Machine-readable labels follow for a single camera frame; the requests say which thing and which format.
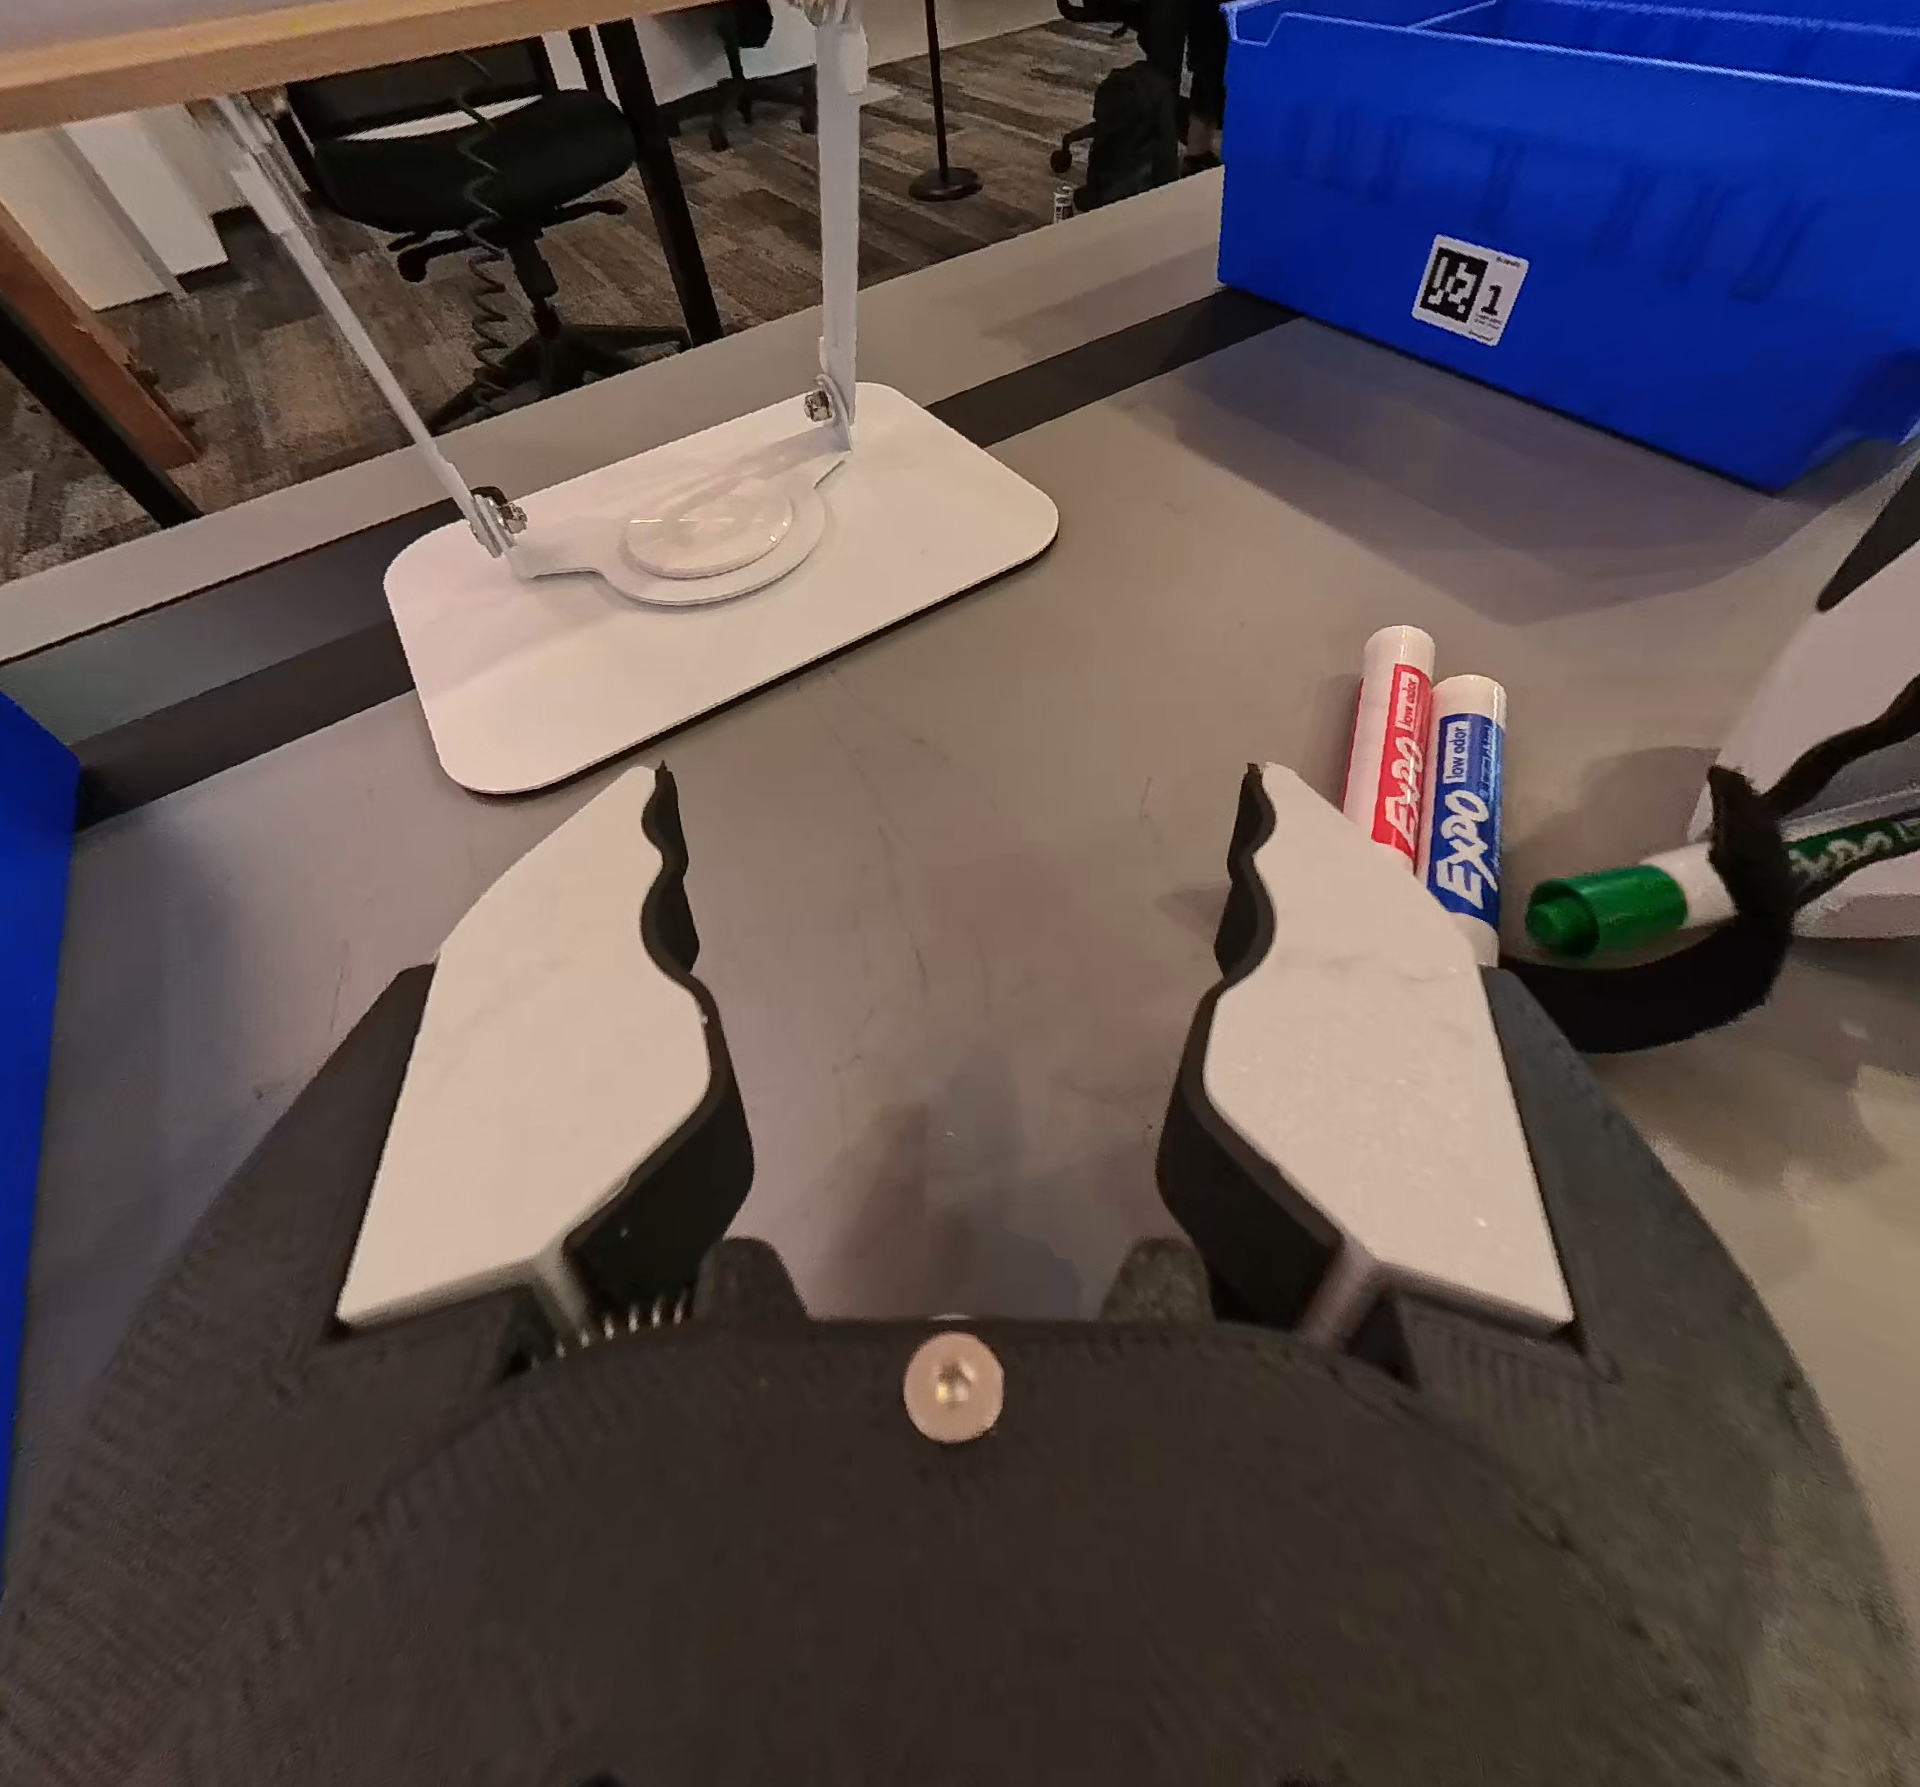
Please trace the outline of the blue plastic bin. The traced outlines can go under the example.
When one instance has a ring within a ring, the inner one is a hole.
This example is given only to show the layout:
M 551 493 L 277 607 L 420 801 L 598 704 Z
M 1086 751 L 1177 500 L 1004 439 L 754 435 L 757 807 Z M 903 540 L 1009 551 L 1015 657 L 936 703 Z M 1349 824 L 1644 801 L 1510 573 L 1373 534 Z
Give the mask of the blue plastic bin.
M 3 1512 L 12 1508 L 30 1250 L 81 766 L 3 703 Z

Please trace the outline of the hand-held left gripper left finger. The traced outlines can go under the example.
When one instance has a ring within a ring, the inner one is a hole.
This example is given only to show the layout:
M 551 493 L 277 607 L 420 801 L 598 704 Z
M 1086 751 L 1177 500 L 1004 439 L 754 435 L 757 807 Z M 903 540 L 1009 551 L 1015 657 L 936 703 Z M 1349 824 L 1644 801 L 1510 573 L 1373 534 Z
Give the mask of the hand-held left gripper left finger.
M 751 1188 L 698 982 L 674 778 L 637 766 L 446 936 L 345 1280 L 350 1329 L 520 1292 L 558 1340 L 663 1324 Z

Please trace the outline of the red dry erase marker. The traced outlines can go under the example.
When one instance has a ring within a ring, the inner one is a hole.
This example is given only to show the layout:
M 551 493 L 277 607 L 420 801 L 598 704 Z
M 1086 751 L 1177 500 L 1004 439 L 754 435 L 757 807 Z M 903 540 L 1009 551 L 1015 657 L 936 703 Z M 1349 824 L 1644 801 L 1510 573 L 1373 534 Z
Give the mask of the red dry erase marker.
M 1379 628 L 1361 647 L 1343 817 L 1406 871 L 1419 865 L 1427 801 L 1434 643 L 1415 625 Z

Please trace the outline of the black backpack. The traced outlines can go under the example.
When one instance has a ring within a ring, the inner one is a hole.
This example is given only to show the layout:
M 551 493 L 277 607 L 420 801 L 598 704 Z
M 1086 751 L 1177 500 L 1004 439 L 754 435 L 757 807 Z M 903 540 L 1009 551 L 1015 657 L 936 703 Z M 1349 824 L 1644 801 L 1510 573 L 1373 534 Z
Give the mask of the black backpack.
M 1177 89 L 1152 62 L 1110 72 L 1094 89 L 1086 183 L 1074 190 L 1076 215 L 1090 215 L 1182 177 Z

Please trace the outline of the black office chair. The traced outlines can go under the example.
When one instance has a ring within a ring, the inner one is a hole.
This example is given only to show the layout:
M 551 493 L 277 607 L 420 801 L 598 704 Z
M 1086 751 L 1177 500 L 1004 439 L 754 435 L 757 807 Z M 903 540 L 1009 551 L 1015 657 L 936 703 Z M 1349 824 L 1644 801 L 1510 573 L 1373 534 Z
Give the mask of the black office chair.
M 562 89 L 535 40 L 291 83 L 273 128 L 310 196 L 389 239 L 403 281 L 460 257 L 472 276 L 472 382 L 433 430 L 513 396 L 555 398 L 690 346 L 680 328 L 569 323 L 543 254 L 552 229 L 617 218 L 634 138 L 606 96 Z
M 713 12 L 713 27 L 721 45 L 728 71 L 706 96 L 706 148 L 729 152 L 733 119 L 751 125 L 754 108 L 779 106 L 799 113 L 799 129 L 817 133 L 817 86 L 810 72 L 751 78 L 744 52 L 762 51 L 774 33 L 772 0 L 724 0 Z

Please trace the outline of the blue bin with printed tag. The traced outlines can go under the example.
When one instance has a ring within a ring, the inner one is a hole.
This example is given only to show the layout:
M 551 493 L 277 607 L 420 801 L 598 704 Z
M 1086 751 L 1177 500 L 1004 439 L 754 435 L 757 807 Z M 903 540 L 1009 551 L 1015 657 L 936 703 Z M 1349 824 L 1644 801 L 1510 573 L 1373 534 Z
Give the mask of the blue bin with printed tag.
M 1914 442 L 1917 0 L 1232 0 L 1221 281 L 1754 489 Z

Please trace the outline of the brown frame shelf rack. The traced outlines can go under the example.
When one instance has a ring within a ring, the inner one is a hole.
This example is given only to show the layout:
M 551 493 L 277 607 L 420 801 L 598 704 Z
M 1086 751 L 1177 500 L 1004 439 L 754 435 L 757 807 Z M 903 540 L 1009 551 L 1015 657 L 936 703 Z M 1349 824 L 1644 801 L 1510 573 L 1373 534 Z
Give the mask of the brown frame shelf rack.
M 185 322 L 228 267 L 227 210 L 179 108 L 3 138 L 4 368 L 156 526 L 196 513 L 176 479 L 208 430 L 137 323 Z

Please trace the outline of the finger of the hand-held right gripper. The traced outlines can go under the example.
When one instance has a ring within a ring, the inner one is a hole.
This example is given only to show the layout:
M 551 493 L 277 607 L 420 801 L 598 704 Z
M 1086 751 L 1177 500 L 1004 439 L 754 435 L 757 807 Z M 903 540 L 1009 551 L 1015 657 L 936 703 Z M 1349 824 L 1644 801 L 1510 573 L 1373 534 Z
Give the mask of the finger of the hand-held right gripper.
M 1720 744 L 1715 763 L 1755 786 L 1812 744 L 1878 720 L 1917 676 L 1917 479 L 1892 491 L 1812 602 Z M 1815 800 L 1783 809 L 1788 840 L 1914 815 L 1917 744 L 1874 749 Z M 1797 912 L 1807 939 L 1899 939 L 1917 932 L 1917 856 L 1859 870 Z

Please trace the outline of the wooden desk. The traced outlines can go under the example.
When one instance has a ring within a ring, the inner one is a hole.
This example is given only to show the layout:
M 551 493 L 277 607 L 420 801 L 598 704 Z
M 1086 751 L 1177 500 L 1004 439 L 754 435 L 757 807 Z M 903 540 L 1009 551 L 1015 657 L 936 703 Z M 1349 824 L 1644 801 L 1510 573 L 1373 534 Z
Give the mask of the wooden desk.
M 4 129 L 238 96 L 328 72 L 710 0 L 306 0 L 188 26 L 4 47 Z M 850 20 L 852 0 L 827 0 Z

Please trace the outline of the blue dry erase marker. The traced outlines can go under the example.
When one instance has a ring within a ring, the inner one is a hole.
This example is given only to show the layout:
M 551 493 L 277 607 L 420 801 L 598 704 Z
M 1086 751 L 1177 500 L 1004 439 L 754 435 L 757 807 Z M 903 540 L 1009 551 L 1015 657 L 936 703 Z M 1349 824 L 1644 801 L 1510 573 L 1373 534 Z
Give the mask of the blue dry erase marker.
M 1449 676 L 1431 689 L 1416 877 L 1473 959 L 1501 959 L 1506 689 L 1486 676 Z

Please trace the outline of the black pole with round base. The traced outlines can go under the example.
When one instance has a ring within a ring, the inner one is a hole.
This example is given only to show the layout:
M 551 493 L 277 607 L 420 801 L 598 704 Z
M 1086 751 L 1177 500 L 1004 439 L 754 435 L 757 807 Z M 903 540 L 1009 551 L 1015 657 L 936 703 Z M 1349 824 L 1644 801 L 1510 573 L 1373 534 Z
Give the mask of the black pole with round base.
M 932 111 L 933 165 L 908 183 L 908 196 L 923 205 L 953 205 L 982 190 L 978 175 L 949 158 L 949 119 L 944 101 L 944 42 L 939 0 L 923 0 L 927 96 Z

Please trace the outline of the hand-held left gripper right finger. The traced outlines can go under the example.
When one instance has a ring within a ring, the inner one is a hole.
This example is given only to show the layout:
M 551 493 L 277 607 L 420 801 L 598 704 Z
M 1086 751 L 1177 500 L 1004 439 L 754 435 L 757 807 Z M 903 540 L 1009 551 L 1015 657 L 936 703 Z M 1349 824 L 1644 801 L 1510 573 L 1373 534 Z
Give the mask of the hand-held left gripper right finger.
M 1482 967 L 1287 766 L 1246 770 L 1213 954 L 1156 1177 L 1229 1311 L 1307 1345 L 1386 1296 L 1568 1329 Z

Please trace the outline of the green dry erase marker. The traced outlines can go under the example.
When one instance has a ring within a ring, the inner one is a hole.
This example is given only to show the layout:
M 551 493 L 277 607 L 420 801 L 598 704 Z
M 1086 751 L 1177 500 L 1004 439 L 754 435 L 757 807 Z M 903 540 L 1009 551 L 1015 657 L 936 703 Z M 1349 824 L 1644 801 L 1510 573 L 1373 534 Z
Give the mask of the green dry erase marker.
M 1887 941 L 1917 934 L 1917 815 L 1817 815 L 1788 824 L 1800 939 Z M 1665 936 L 1734 922 L 1706 842 L 1534 890 L 1523 924 L 1553 959 L 1639 954 Z

